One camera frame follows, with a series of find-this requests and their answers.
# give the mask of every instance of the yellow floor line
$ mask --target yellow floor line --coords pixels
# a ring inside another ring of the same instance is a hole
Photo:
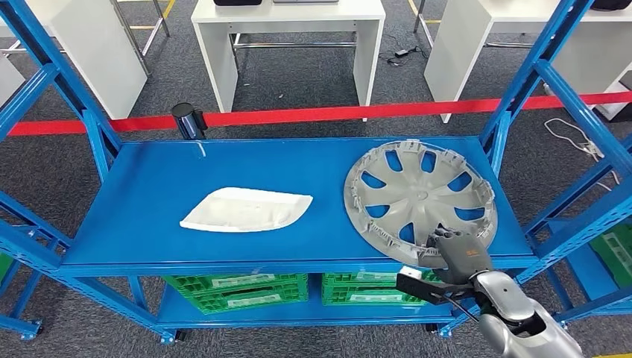
[[[628,354],[614,354],[612,356],[596,356],[593,358],[632,358],[632,353]]]
[[[152,1],[152,0],[116,0],[117,2],[141,2],[141,1]]]
[[[125,0],[125,1],[145,1],[145,0]],[[165,10],[162,12],[162,17],[166,19],[169,16],[171,9],[174,7],[176,0],[164,0],[164,1],[169,1],[169,3],[167,4],[167,7],[165,7]],[[130,28],[132,30],[153,30],[154,26],[153,25],[137,25],[137,26],[130,26]]]
[[[167,7],[165,7],[165,10],[162,12],[162,17],[166,19],[167,16],[169,16],[169,13],[171,12],[171,9],[173,8],[175,3],[176,0],[170,0],[170,2],[167,4]]]
[[[408,4],[411,5],[411,10],[413,10],[413,14],[415,16],[419,15],[419,11],[417,11],[417,6],[415,5],[413,0],[408,0]],[[426,24],[440,24],[441,20],[426,20]]]

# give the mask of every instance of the black cable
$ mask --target black cable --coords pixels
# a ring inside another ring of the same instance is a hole
[[[458,309],[460,309],[461,311],[463,311],[463,313],[465,313],[465,315],[470,318],[472,321],[474,322],[478,322],[478,318],[476,318],[472,313],[470,313],[470,311],[468,311],[465,307],[461,306],[461,304],[459,304],[457,301],[451,299],[449,296],[444,295],[443,296],[446,300],[448,300],[449,303],[454,304]]]
[[[399,39],[397,39],[397,37],[390,34],[384,34],[384,36],[390,37],[391,39],[395,40],[395,43],[399,47],[399,50],[380,52],[380,54],[378,55],[378,58],[385,60],[386,63],[388,63],[389,65],[393,67],[401,67],[407,64],[408,61],[410,60],[409,58],[404,59],[404,60],[401,60],[401,59],[415,52],[420,52],[424,58],[429,57],[428,54],[419,46],[415,46],[413,48],[410,48],[409,50],[406,50],[405,47],[402,46],[402,44],[399,42]]]

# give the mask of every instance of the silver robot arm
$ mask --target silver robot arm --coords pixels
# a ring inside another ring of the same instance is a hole
[[[438,228],[428,244],[448,266],[434,270],[442,283],[422,279],[422,272],[404,267],[397,289],[431,304],[452,303],[478,322],[485,339],[503,358],[581,358],[579,344],[535,300],[528,298],[507,274],[494,271],[481,243],[471,235]],[[458,301],[474,298],[479,318]]]

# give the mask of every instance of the red barrier tape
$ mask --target red barrier tape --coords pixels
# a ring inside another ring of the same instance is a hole
[[[580,96],[586,104],[630,103],[632,91],[598,93]],[[419,102],[402,104],[378,104],[368,107],[324,107],[297,110],[261,110],[253,112],[205,113],[204,120],[210,127],[228,125],[269,125],[278,123],[338,121],[345,119],[381,118],[398,116],[427,116],[441,113],[493,112],[499,99],[474,99],[454,102]],[[525,110],[541,110],[562,107],[555,96],[531,97]],[[171,116],[148,116],[110,121],[117,132],[149,131],[176,128]],[[81,121],[29,121],[17,123],[9,136],[36,136],[43,134],[81,134],[86,128]]]

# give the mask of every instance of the white table leg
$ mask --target white table leg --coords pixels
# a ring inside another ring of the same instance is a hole
[[[632,23],[582,22],[553,66],[576,92],[603,93],[630,67],[631,43]]]
[[[0,107],[18,90],[24,77],[13,67],[13,64],[0,54]]]
[[[379,46],[382,41],[384,20],[359,20],[353,61],[353,78],[358,102],[361,106],[371,104],[373,80],[375,79]]]
[[[211,78],[219,111],[230,112],[233,110],[237,87],[237,66],[228,37],[228,24],[193,23],[193,28]]]
[[[127,118],[147,75],[110,2],[71,1],[49,26],[107,114]]]
[[[490,33],[490,14],[478,1],[448,0],[424,76],[435,101],[457,101]],[[451,114],[442,114],[444,123]]]

